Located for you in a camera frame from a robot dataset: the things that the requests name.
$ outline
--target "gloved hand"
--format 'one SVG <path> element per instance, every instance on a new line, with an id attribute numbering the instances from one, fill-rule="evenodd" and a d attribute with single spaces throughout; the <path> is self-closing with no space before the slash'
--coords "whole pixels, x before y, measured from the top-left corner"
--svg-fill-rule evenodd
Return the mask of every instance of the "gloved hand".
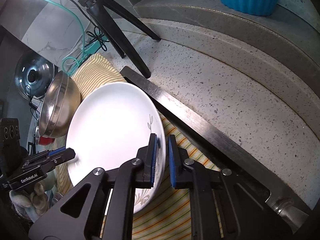
<path id="1" fill-rule="evenodd" d="M 11 190 L 9 196 L 18 212 L 23 214 L 25 211 L 29 218 L 35 222 L 49 207 L 45 191 L 47 189 L 45 188 L 45 182 L 42 180 L 35 184 L 34 191 L 30 195 Z"/>

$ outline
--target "metal screw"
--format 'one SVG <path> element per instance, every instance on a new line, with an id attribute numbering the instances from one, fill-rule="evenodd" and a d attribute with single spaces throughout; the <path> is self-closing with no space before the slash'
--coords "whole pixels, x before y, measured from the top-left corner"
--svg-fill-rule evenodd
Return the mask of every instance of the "metal screw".
<path id="1" fill-rule="evenodd" d="M 135 158 L 135 159 L 133 159 L 133 160 L 131 161 L 131 163 L 132 163 L 133 165 L 140 165 L 141 162 L 142 162 L 142 160 L 140 160 L 140 159 L 138 159 L 138 158 Z"/>
<path id="2" fill-rule="evenodd" d="M 195 161 L 194 161 L 193 159 L 188 158 L 188 159 L 185 159 L 185 160 L 184 160 L 184 163 L 185 163 L 186 165 L 192 165 L 192 164 L 195 163 Z"/>
<path id="3" fill-rule="evenodd" d="M 95 168 L 92 172 L 94 175 L 98 176 L 104 172 L 104 169 L 103 168 Z"/>
<path id="4" fill-rule="evenodd" d="M 232 171 L 228 168 L 226 169 L 222 169 L 222 174 L 225 175 L 225 176 L 229 176 L 232 174 Z"/>

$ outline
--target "red object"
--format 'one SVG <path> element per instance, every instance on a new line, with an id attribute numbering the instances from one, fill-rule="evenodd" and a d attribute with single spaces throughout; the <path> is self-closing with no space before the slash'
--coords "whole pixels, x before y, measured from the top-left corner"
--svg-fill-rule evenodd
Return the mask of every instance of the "red object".
<path id="1" fill-rule="evenodd" d="M 43 146 L 47 146 L 49 144 L 52 144 L 54 141 L 55 141 L 55 138 L 46 138 L 46 137 L 40 136 L 38 144 L 43 145 Z"/>

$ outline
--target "tripod leg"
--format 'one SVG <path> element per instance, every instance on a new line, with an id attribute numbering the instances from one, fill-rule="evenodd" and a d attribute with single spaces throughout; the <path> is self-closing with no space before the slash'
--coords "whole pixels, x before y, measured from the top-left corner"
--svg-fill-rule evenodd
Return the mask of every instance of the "tripod leg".
<path id="1" fill-rule="evenodd" d="M 90 14 L 90 16 L 94 19 L 94 21 L 96 22 L 97 26 L 103 30 L 103 27 L 99 24 L 99 22 L 96 20 L 96 18 Z M 114 39 L 112 37 L 110 37 L 110 35 L 106 32 L 103 33 L 108 40 L 110 41 L 111 45 L 115 48 L 116 52 L 118 52 L 118 54 L 120 55 L 121 58 L 125 57 L 125 54 L 123 52 L 123 50 L 118 46 L 118 44 L 116 44 L 116 42 L 114 41 Z"/>
<path id="2" fill-rule="evenodd" d="M 103 5 L 99 2 L 95 2 L 87 8 L 87 11 L 94 17 L 96 22 L 99 23 L 102 32 L 115 41 L 115 43 L 124 51 L 145 78 L 149 78 L 151 73 L 147 65 L 143 62 L 140 55 L 128 41 L 127 37 L 123 34 L 112 17 L 108 14 Z"/>
<path id="3" fill-rule="evenodd" d="M 135 17 L 132 13 L 128 10 L 123 8 L 120 4 L 118 4 L 114 0 L 100 0 L 101 3 L 109 8 L 110 10 L 114 11 L 128 22 L 132 23 L 134 26 L 142 30 L 145 34 L 150 36 L 153 40 L 160 41 L 161 39 L 156 35 L 152 30 L 150 30 L 145 24 L 143 24 L 137 17 Z"/>

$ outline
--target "plate rim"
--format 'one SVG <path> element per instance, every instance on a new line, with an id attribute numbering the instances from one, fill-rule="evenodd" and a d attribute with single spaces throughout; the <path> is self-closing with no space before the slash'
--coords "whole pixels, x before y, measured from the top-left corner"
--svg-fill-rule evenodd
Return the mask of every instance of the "plate rim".
<path id="1" fill-rule="evenodd" d="M 148 97 L 148 95 L 147 95 L 142 89 L 140 89 L 139 87 L 137 87 L 137 86 L 135 86 L 135 85 L 133 85 L 133 84 L 130 84 L 130 83 L 128 83 L 128 82 L 117 81 L 117 82 L 112 82 L 112 83 L 104 84 L 104 85 L 102 85 L 102 86 L 94 89 L 94 90 L 93 90 L 89 95 L 87 95 L 87 97 L 80 103 L 79 107 L 77 108 L 75 114 L 74 114 L 73 117 L 72 117 L 72 120 L 71 120 L 69 129 L 70 129 L 71 125 L 72 125 L 72 121 L 73 121 L 73 119 L 74 119 L 74 116 L 76 116 L 76 114 L 77 114 L 77 112 L 78 112 L 81 104 L 82 104 L 83 102 L 85 102 L 94 92 L 96 92 L 96 91 L 98 91 L 98 90 L 102 90 L 102 89 L 103 89 L 104 87 L 106 87 L 106 86 L 120 85 L 120 84 L 121 84 L 121 85 L 124 85 L 124 86 L 129 86 L 129 87 L 132 87 L 132 88 L 136 89 L 138 92 L 140 92 L 140 93 L 146 98 L 146 100 L 150 103 L 150 105 L 152 106 L 152 108 L 154 109 L 154 111 L 155 111 L 156 114 L 157 114 L 156 117 L 157 117 L 157 119 L 158 119 L 158 121 L 159 121 L 159 124 L 160 124 L 160 126 L 161 126 L 161 127 L 160 127 L 161 136 L 163 137 L 163 140 L 162 140 L 162 142 L 161 142 L 161 148 L 162 148 L 162 149 L 160 149 L 160 152 L 161 152 L 161 154 L 162 154 L 162 163 L 161 163 L 162 170 L 161 170 L 161 174 L 160 174 L 160 177 L 159 177 L 159 181 L 160 181 L 160 182 L 156 185 L 156 187 L 153 187 L 153 190 L 152 190 L 151 193 L 150 193 L 150 198 L 149 198 L 144 204 L 138 206 L 138 207 L 136 208 L 136 210 L 134 210 L 133 213 L 135 214 L 135 213 L 139 212 L 140 210 L 142 210 L 145 206 L 147 206 L 147 205 L 151 202 L 151 200 L 153 199 L 154 195 L 156 194 L 156 192 L 157 192 L 157 190 L 158 190 L 158 188 L 159 188 L 159 186 L 160 186 L 160 184 L 161 184 L 161 181 L 162 181 L 162 178 L 163 178 L 163 174 L 164 174 L 164 169 L 165 169 L 165 161 L 166 161 L 166 142 L 165 142 L 164 127 L 163 127 L 163 125 L 162 125 L 162 121 L 161 121 L 161 117 L 160 117 L 160 115 L 159 115 L 159 113 L 158 113 L 158 109 L 157 109 L 156 106 L 153 104 L 152 100 Z M 67 147 L 67 142 L 68 142 L 69 129 L 68 129 L 67 138 L 66 138 L 66 147 Z M 72 180 L 71 180 L 71 177 L 70 177 L 70 173 L 69 173 L 69 162 L 67 162 L 67 169 L 68 169 L 68 175 L 69 175 L 70 181 L 71 181 L 71 183 L 72 183 Z"/>

